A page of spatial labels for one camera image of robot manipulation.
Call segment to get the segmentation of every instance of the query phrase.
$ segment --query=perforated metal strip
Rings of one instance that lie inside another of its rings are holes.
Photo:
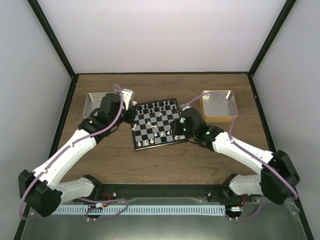
[[[88,205],[61,205],[54,215],[84,215]],[[114,215],[124,209],[124,205],[109,205],[104,209],[94,209],[90,215]],[[224,216],[224,205],[130,205],[121,215],[202,215]]]

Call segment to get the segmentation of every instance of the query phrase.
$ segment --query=chessboard square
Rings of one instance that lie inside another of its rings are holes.
[[[166,143],[167,142],[167,137],[166,136],[160,137],[160,139],[161,139],[161,143]]]
[[[155,144],[160,144],[160,143],[161,143],[160,137],[155,137],[155,138],[154,138],[154,143],[155,143]]]
[[[147,129],[143,129],[141,130],[141,135],[146,135],[148,132],[147,132]]]
[[[136,131],[134,132],[134,135],[135,135],[135,136],[141,136],[141,131],[140,131],[140,130],[136,130]]]
[[[152,124],[155,124],[155,123],[157,122],[157,118],[156,118],[156,117],[151,117],[151,118],[150,118],[150,122],[151,122]]]
[[[159,132],[163,132],[165,130],[165,127],[164,126],[159,126],[158,129],[159,129]]]
[[[170,127],[169,125],[165,125],[165,126],[164,126],[164,130],[165,130],[165,131],[170,131],[170,130],[171,130],[171,127]]]
[[[142,141],[142,136],[135,136],[135,142],[138,143],[138,142],[141,142]]]
[[[152,132],[153,132],[153,133],[158,133],[158,132],[159,132],[159,129],[153,127],[153,128],[152,128]]]
[[[144,124],[148,124],[148,122],[151,123],[150,118],[145,118],[145,119],[144,119]]]
[[[172,142],[174,140],[174,137],[170,135],[170,136],[167,136],[166,139],[168,142]]]

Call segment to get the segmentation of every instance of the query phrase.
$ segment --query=metal frame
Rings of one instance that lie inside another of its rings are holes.
[[[291,9],[293,8],[296,0],[287,0],[278,15],[271,31],[269,32],[264,44],[262,45],[255,61],[253,62],[252,67],[249,72],[134,72],[134,73],[75,73],[67,56],[65,55],[53,29],[51,28],[44,12],[41,9],[37,0],[27,0],[34,11],[36,17],[38,18],[41,26],[43,27],[45,33],[47,34],[49,40],[51,41],[55,51],[61,59],[65,69],[71,77],[70,87],[66,96],[66,100],[62,109],[62,113],[58,122],[58,126],[54,135],[53,143],[50,149],[49,157],[51,157],[57,150],[60,142],[60,138],[62,135],[62,131],[66,122],[66,118],[68,115],[68,111],[71,105],[72,97],[74,91],[76,89],[77,81],[80,74],[247,74],[249,83],[252,89],[252,93],[255,96],[255,103],[258,109],[258,113],[261,119],[262,127],[266,136],[266,140],[269,146],[269,149],[273,152],[276,151],[275,144],[273,142],[270,129],[268,127],[268,123],[254,84],[253,76],[256,73],[259,65],[263,61],[265,55],[267,54],[270,46],[272,45],[274,39],[276,38],[279,30],[281,29],[283,23],[285,22],[287,16],[289,15]],[[106,191],[116,191],[118,197],[126,197],[126,198],[134,198],[134,197],[198,197],[198,198],[206,198],[210,202],[219,202],[224,201],[221,196],[215,194],[220,190],[222,185],[148,185],[148,184],[104,184],[103,188]],[[228,201],[227,204],[233,204],[233,202],[239,202],[238,199],[234,201]],[[303,207],[301,205],[300,200],[295,201],[296,206],[300,209],[299,217],[303,224],[303,228],[305,234],[309,240],[313,240],[313,235],[311,229],[309,227],[307,218],[305,216]],[[28,214],[30,208],[27,206],[25,208],[24,213]],[[26,225],[25,220],[21,220],[18,226],[16,235],[14,237],[15,240],[20,240]]]

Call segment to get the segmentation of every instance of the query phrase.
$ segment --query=black frame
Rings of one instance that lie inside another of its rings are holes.
[[[55,51],[57,52],[58,56],[60,57],[61,62],[63,63],[65,69],[67,70],[68,74],[71,77],[71,83],[69,86],[69,90],[66,96],[66,100],[62,109],[62,113],[58,122],[58,126],[54,135],[53,143],[49,152],[49,158],[58,150],[58,145],[60,142],[60,138],[62,135],[62,131],[67,119],[68,111],[71,105],[72,97],[74,94],[74,91],[76,89],[77,81],[80,74],[87,74],[87,73],[75,73],[67,56],[65,55],[64,50],[62,49],[53,29],[51,28],[44,12],[41,9],[41,6],[39,5],[37,0],[28,0],[32,10],[34,11],[34,14],[38,18],[41,26],[43,27],[45,33],[47,34],[49,40],[51,41]],[[262,127],[264,130],[264,134],[266,136],[266,140],[268,143],[268,147],[272,152],[276,152],[276,146],[274,144],[274,141],[271,136],[270,129],[268,127],[268,123],[255,87],[253,76],[256,73],[258,67],[260,66],[261,62],[263,61],[265,55],[267,54],[270,46],[272,45],[274,39],[276,38],[279,30],[281,29],[283,23],[285,22],[286,18],[288,17],[291,9],[295,5],[296,0],[287,0],[278,15],[272,29],[270,30],[266,40],[264,41],[264,44],[262,45],[257,57],[255,58],[252,67],[250,68],[249,72],[134,72],[134,73],[88,73],[88,74],[247,74],[249,83],[251,86],[251,90],[253,95],[255,96],[255,104],[258,109],[258,113],[261,119]],[[144,197],[158,197],[161,195],[162,197],[166,197],[168,195],[172,195],[172,191],[174,189],[177,196],[181,193],[181,191],[187,191],[188,195],[191,196],[198,196],[198,197],[207,197],[208,199],[208,191],[211,189],[211,191],[214,191],[214,189],[219,189],[220,185],[155,185],[154,187],[157,189],[155,191],[150,191],[146,189],[150,189],[152,185],[148,184],[104,184],[106,188],[113,188],[117,190],[119,193],[123,193],[124,196],[130,198],[133,197],[134,194],[132,194],[131,189],[140,189],[141,196]],[[308,224],[308,220],[306,218],[306,215],[304,213],[303,207],[301,205],[300,200],[295,201],[296,206],[300,209],[299,217],[302,222],[304,232],[307,236],[307,239],[313,240],[314,237],[312,235],[310,226]],[[24,214],[27,215],[30,211],[30,208],[27,206],[25,208]],[[21,220],[20,224],[18,226],[16,235],[14,237],[15,240],[20,240],[24,231],[26,225],[25,220]]]

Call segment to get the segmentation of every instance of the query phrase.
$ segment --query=table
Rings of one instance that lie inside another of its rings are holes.
[[[248,144],[268,149],[255,99],[246,74],[81,74],[72,97],[59,148],[83,120],[88,93],[110,92],[113,84],[135,91],[138,103],[177,98],[184,104],[202,90],[232,90],[238,109],[232,135]],[[200,103],[193,105],[200,110]],[[230,123],[217,123],[229,129]],[[62,182],[90,174],[109,184],[221,184],[230,174],[254,172],[228,156],[189,142],[134,151],[131,126],[120,125],[85,154]]]

